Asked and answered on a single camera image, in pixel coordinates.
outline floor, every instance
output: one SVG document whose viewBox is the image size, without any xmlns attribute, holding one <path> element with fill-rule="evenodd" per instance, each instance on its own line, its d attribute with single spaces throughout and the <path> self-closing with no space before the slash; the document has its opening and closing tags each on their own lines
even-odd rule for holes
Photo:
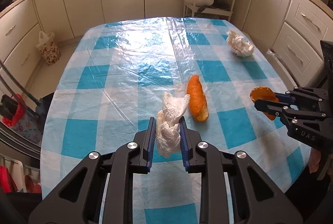
<svg viewBox="0 0 333 224">
<path fill-rule="evenodd" d="M 72 43 L 60 48 L 61 58 L 53 65 L 49 66 L 45 61 L 41 61 L 32 74 L 26 89 L 37 99 L 40 99 L 57 88 L 62 73 L 71 58 L 78 43 Z M 23 97 L 28 106 L 33 110 L 36 104 L 28 97 Z"/>
</svg>

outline crumpled tissue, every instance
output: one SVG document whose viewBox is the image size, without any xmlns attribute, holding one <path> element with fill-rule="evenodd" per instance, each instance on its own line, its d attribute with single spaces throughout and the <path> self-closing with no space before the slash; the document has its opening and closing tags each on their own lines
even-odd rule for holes
<svg viewBox="0 0 333 224">
<path fill-rule="evenodd" d="M 159 154 L 165 158 L 169 158 L 171 153 L 180 152 L 179 119 L 189 105 L 189 98 L 189 94 L 181 98 L 163 92 L 162 110 L 157 113 L 156 144 Z"/>
<path fill-rule="evenodd" d="M 237 32 L 233 30 L 229 30 L 227 35 L 227 43 L 237 56 L 246 57 L 253 54 L 254 44 L 244 36 L 237 34 Z"/>
</svg>

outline table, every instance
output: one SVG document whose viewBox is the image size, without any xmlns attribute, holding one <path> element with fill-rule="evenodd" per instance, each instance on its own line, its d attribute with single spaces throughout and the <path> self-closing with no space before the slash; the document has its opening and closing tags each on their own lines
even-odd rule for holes
<svg viewBox="0 0 333 224">
<path fill-rule="evenodd" d="M 243 150 L 286 191 L 304 169 L 310 148 L 287 136 L 276 119 L 254 108 L 250 91 L 286 87 L 265 57 L 233 54 L 225 20 L 152 18 L 94 27 L 64 70 L 48 113 L 41 150 L 45 197 L 91 151 L 106 154 L 130 142 L 162 108 L 162 93 L 186 94 L 198 74 L 209 118 L 185 113 L 189 129 L 219 150 Z M 198 222 L 200 174 L 187 174 L 181 154 L 154 150 L 148 175 L 134 175 L 134 223 Z"/>
</svg>

